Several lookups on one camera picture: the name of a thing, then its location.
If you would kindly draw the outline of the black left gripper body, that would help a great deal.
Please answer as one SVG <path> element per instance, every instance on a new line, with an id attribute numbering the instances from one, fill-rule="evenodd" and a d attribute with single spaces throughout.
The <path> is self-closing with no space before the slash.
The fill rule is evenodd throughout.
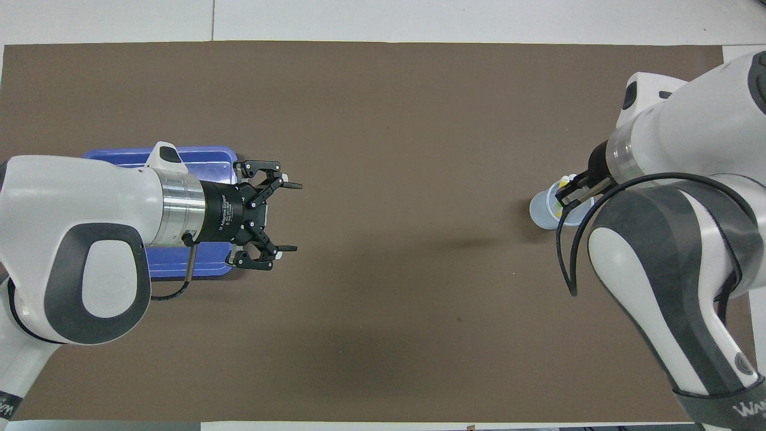
<path id="1" fill-rule="evenodd" d="M 249 243 L 254 240 L 251 229 L 265 228 L 266 204 L 252 206 L 254 186 L 217 182 L 200 182 L 205 200 L 205 213 L 200 230 L 201 242 Z"/>

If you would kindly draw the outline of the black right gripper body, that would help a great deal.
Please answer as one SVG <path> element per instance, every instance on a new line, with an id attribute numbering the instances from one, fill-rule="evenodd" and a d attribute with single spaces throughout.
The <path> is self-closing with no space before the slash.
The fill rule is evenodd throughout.
<path id="1" fill-rule="evenodd" d="M 594 148 L 590 155 L 590 188 L 595 189 L 601 186 L 601 191 L 608 191 L 613 187 L 615 181 L 611 177 L 610 169 L 607 165 L 607 144 L 604 140 Z"/>

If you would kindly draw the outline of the green marker pen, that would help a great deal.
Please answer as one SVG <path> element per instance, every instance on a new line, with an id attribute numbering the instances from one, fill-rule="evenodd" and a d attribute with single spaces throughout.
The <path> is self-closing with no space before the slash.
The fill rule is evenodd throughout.
<path id="1" fill-rule="evenodd" d="M 564 207 L 564 205 L 561 204 L 561 202 L 559 201 L 559 199 L 557 197 L 557 193 L 564 186 L 566 186 L 567 183 L 569 183 L 572 178 L 573 178 L 572 175 L 563 175 L 563 177 L 561 177 L 561 179 L 556 183 L 555 189 L 554 190 L 552 189 L 552 194 L 551 194 L 551 198 L 552 198 L 552 213 L 554 214 L 554 216 L 557 219 L 561 218 L 561 216 L 563 215 L 563 207 Z"/>

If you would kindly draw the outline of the translucent plastic cup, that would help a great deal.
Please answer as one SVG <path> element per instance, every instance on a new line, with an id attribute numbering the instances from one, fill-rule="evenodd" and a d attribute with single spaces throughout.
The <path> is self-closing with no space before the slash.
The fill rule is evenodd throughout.
<path id="1" fill-rule="evenodd" d="M 536 226 L 546 230 L 555 230 L 558 227 L 560 218 L 557 219 L 552 213 L 552 189 L 555 189 L 557 182 L 552 183 L 547 189 L 543 189 L 537 193 L 529 204 L 529 215 L 533 219 Z M 564 226 L 577 227 L 582 223 L 586 213 L 595 204 L 595 199 L 591 198 L 583 204 L 574 208 L 571 213 L 566 217 Z"/>

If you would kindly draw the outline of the blue plastic tray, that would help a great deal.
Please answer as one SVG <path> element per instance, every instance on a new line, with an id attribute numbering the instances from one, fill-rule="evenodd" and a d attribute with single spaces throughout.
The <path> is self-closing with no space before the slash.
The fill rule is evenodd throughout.
<path id="1" fill-rule="evenodd" d="M 190 145 L 178 147 L 178 153 L 189 173 L 208 182 L 233 184 L 237 177 L 232 165 L 237 155 L 224 145 Z M 83 155 L 126 168 L 138 168 L 150 157 L 151 147 L 95 149 Z M 218 277 L 230 272 L 226 257 L 232 250 L 228 242 L 204 242 L 197 248 L 193 276 Z M 189 251 L 180 247 L 151 247 L 146 251 L 148 268 L 153 280 L 183 278 L 188 266 Z"/>

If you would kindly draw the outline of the brown table mat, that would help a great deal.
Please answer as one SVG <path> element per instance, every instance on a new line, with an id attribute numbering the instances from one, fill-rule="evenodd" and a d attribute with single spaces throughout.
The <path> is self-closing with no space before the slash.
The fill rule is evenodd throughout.
<path id="1" fill-rule="evenodd" d="M 689 81 L 712 46 L 191 42 L 14 45 L 0 160 L 226 145 L 301 190 L 296 245 L 61 347 L 16 420 L 685 422 L 592 272 L 578 296 L 529 201 L 586 168 L 637 71 Z"/>

